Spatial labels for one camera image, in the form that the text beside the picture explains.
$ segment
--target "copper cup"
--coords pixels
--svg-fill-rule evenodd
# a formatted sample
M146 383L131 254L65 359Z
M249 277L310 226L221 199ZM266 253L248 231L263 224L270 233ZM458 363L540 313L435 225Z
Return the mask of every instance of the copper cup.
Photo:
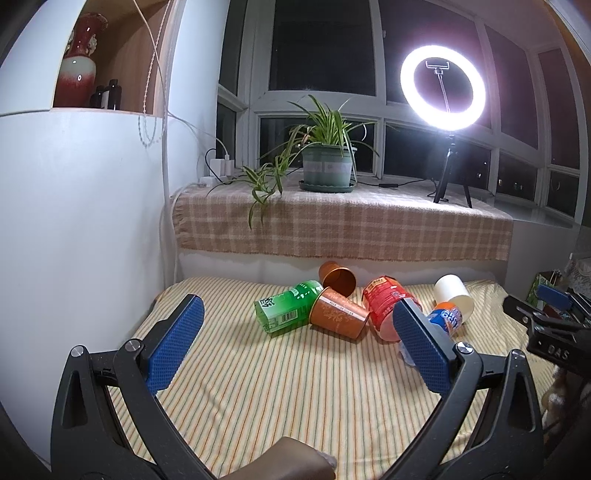
M353 272L333 261L325 262L320 266L318 277L324 288L330 287L345 297L349 297L357 286L357 279Z
M325 288L312 305L310 323L356 339L368 321L369 312L332 288Z

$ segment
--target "bed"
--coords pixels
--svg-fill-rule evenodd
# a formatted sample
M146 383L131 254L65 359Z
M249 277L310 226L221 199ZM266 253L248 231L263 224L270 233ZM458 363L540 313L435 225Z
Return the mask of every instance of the bed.
M525 348L525 330L502 312L506 296L491 281L466 284L476 309L457 336L482 353ZM408 287L425 309L433 286ZM159 296L136 332L143 338L188 293L206 306L204 326L170 387L158 393L168 416L198 457L218 477L259 457L283 436L337 458L337 477L377 478L414 438L439 396L407 367L397 347L367 326L357 341L313 326L267 335L252 302L286 287L213 277L191 278ZM361 302L358 288L353 301ZM553 366L529 355L538 396ZM118 390L117 414L134 451L150 459ZM482 408L480 391L448 453L458 455Z

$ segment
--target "barcode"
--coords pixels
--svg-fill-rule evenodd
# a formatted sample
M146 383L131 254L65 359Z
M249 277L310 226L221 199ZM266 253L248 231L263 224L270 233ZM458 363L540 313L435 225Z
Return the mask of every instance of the barcode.
M297 310L293 310L292 312L286 313L285 315L281 315L277 317L277 325L282 325L285 322L289 322L290 320L294 320L297 318Z

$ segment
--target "red vase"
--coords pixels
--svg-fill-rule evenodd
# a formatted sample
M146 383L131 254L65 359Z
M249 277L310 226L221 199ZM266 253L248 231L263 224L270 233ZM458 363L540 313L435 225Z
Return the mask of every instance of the red vase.
M81 15L76 21L73 38L61 61L53 106L88 106L95 84L96 65L90 55L96 48L96 34L107 28L101 14Z

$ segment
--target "checkered tablecloth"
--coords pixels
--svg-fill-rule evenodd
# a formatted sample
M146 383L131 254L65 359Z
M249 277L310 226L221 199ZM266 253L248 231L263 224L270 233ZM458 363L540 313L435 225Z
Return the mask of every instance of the checkered tablecloth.
M513 232L510 216L479 200L448 193L449 203L427 198L428 185L396 190L358 185L352 193L312 193L291 178L269 201L264 224L244 182L194 188L174 209L180 248L303 258L383 261L503 260Z

